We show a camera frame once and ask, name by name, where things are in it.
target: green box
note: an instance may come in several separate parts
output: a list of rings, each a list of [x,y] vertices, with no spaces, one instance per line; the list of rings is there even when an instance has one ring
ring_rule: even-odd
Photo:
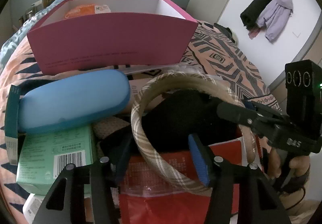
[[[18,86],[10,86],[4,117],[4,139],[7,145],[9,163],[12,165],[18,165],[18,150],[21,148],[21,144],[23,142],[23,138],[18,139],[18,110],[20,94],[21,92]]]
[[[17,183],[29,193],[46,195],[68,163],[77,167],[96,160],[91,126],[26,135],[19,157]]]

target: black fabric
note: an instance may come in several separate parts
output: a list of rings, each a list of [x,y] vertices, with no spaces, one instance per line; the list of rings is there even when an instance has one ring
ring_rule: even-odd
[[[142,118],[143,130],[158,152],[188,150],[188,135],[197,133],[204,145],[235,139],[236,124],[220,119],[216,109],[221,100],[196,90],[179,90]],[[131,126],[120,129],[100,144],[109,143],[131,132]]]
[[[300,190],[305,182],[307,181],[310,173],[310,168],[306,171],[306,173],[300,177],[292,177],[289,180],[289,183],[285,185],[282,191],[285,191],[288,194],[294,193],[297,190]]]
[[[236,41],[232,38],[232,31],[230,28],[225,28],[222,25],[219,25],[217,23],[214,23],[214,27],[219,29],[222,34],[224,34],[227,38],[229,38],[232,43],[235,43]]]
[[[267,173],[268,172],[268,156],[269,156],[269,153],[267,152],[266,148],[262,148],[262,152],[263,152],[262,165],[264,167],[264,172]]]
[[[241,13],[240,18],[248,30],[251,30],[255,26],[257,18],[271,1],[272,0],[253,0]]]

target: bed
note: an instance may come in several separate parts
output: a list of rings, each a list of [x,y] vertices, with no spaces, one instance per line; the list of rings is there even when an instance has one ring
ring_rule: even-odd
[[[24,95],[28,91],[54,80],[88,72],[70,71],[55,76],[43,75],[25,36],[34,23],[61,1],[47,0],[46,3],[50,5],[28,20],[9,40],[9,43],[5,43],[7,47],[10,46],[10,50],[6,51],[8,60],[5,64],[2,62],[3,67],[0,75],[0,124],[2,126],[0,128],[0,195],[6,209],[18,224],[27,224],[22,214],[22,207],[29,194],[15,183],[17,167],[9,164],[6,153],[3,125],[10,85],[19,85]],[[276,99],[270,93],[268,86],[263,83],[257,68],[247,60],[247,57],[235,44],[207,22],[199,21],[199,25],[182,56],[181,63],[199,67],[204,73],[221,76],[223,83],[241,99],[251,99],[279,109]],[[160,72],[158,69],[152,70],[135,74],[130,79],[154,77]]]

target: camera lens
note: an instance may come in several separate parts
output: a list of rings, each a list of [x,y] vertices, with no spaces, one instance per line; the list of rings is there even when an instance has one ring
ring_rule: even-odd
[[[287,72],[286,81],[287,81],[288,84],[290,84],[292,82],[292,74],[291,74],[291,72]]]
[[[294,71],[293,82],[294,82],[294,85],[297,87],[301,84],[301,73],[299,71]]]
[[[303,84],[308,87],[311,84],[311,76],[308,72],[303,74]]]

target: orange package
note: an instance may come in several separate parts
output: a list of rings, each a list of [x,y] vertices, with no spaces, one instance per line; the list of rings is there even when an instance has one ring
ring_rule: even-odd
[[[67,14],[65,15],[65,18],[68,19],[73,17],[99,14],[99,13],[110,13],[110,12],[111,10],[108,7],[108,5],[95,5],[95,4],[80,5],[68,11]]]

